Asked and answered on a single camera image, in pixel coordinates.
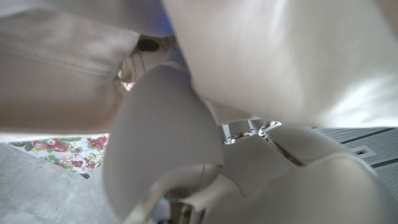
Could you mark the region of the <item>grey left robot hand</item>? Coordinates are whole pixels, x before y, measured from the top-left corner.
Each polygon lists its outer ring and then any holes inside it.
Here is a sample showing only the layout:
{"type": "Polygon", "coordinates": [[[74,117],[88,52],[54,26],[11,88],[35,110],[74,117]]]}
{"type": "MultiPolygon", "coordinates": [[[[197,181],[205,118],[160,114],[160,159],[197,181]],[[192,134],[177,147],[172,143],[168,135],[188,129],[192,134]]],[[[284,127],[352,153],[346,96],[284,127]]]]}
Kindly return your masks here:
{"type": "Polygon", "coordinates": [[[396,223],[397,199],[341,144],[310,128],[259,126],[223,144],[179,50],[124,100],[103,183],[121,223],[396,223]]]}

